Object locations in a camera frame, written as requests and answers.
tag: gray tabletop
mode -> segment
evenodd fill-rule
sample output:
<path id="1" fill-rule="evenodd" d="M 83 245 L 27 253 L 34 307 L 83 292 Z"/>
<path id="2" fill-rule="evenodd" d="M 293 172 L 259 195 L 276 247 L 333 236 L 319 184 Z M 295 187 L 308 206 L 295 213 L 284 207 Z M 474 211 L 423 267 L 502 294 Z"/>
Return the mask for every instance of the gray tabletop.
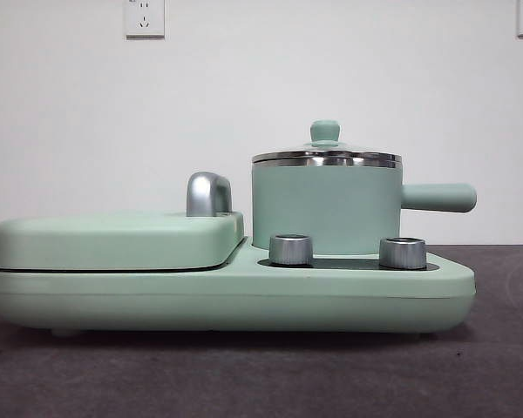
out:
<path id="1" fill-rule="evenodd" d="M 91 332 L 0 319 L 0 417 L 523 417 L 523 246 L 431 246 L 471 267 L 438 334 Z"/>

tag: pot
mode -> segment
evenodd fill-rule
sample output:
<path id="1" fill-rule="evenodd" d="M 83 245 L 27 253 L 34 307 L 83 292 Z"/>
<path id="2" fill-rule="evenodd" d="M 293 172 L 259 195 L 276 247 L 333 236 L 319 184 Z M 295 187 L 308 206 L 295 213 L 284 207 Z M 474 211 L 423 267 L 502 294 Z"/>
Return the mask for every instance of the pot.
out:
<path id="1" fill-rule="evenodd" d="M 318 120 L 312 141 L 253 159 L 254 246 L 276 234 L 313 239 L 315 254 L 377 253 L 380 239 L 399 236 L 401 209 L 469 212 L 466 184 L 403 185 L 401 157 L 338 141 L 340 127 Z"/>

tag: glass lid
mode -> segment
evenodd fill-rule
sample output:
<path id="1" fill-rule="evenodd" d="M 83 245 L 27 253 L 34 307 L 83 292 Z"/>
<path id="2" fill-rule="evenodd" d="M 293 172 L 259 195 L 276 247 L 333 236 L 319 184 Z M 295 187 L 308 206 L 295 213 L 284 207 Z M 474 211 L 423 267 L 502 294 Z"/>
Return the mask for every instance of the glass lid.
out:
<path id="1" fill-rule="evenodd" d="M 339 142 L 335 120 L 317 120 L 310 126 L 311 142 L 278 152 L 256 155 L 256 165 L 369 165 L 398 168 L 401 157 Z"/>

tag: pot handle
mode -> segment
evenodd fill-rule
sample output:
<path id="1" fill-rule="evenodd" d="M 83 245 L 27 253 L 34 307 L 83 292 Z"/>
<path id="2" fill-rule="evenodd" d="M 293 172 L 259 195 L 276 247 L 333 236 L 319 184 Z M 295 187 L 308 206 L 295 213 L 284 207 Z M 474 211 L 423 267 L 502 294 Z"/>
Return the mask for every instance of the pot handle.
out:
<path id="1" fill-rule="evenodd" d="M 403 209 L 441 212 L 470 212 L 477 204 L 474 187 L 448 185 L 403 185 Z"/>

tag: appliance foot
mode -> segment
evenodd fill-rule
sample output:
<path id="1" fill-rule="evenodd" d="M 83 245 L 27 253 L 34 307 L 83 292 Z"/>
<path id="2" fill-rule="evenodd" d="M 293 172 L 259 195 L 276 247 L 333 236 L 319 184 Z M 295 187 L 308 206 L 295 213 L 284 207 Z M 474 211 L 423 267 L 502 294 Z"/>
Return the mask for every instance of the appliance foot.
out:
<path id="1" fill-rule="evenodd" d="M 77 337 L 81 335 L 83 331 L 81 329 L 65 329 L 65 328 L 53 328 L 51 334 L 59 338 Z"/>

